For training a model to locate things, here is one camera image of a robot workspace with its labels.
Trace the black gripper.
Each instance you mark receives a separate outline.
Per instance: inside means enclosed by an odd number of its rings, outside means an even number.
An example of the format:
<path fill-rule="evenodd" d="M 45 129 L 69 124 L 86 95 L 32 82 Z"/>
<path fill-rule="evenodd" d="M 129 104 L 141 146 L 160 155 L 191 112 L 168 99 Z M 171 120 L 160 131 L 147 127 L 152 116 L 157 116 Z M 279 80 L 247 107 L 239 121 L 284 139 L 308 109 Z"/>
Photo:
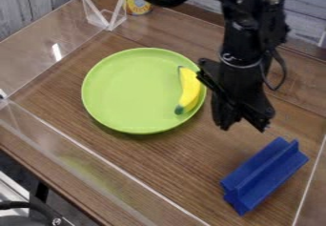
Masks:
<path fill-rule="evenodd" d="M 277 84 L 267 80 L 271 61 L 280 65 L 283 76 Z M 275 50 L 267 50 L 261 58 L 248 65 L 228 53 L 220 61 L 200 58 L 197 79 L 212 90 L 211 115 L 215 125 L 227 131 L 244 118 L 263 133 L 275 116 L 275 110 L 263 92 L 261 85 L 275 91 L 286 81 L 286 62 Z"/>

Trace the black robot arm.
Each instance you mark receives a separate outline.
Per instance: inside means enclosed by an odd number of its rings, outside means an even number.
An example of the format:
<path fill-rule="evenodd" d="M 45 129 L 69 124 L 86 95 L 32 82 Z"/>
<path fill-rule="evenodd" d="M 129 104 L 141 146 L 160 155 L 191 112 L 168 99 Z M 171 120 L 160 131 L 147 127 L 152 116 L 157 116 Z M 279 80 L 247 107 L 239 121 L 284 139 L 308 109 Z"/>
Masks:
<path fill-rule="evenodd" d="M 163 8 L 187 0 L 145 0 Z M 286 42 L 286 0 L 217 0 L 224 15 L 224 38 L 219 59 L 201 58 L 197 79 L 211 89 L 211 115 L 221 130 L 240 120 L 263 131 L 275 116 L 264 89 L 276 91 L 267 74 L 272 62 L 286 67 L 277 46 Z"/>

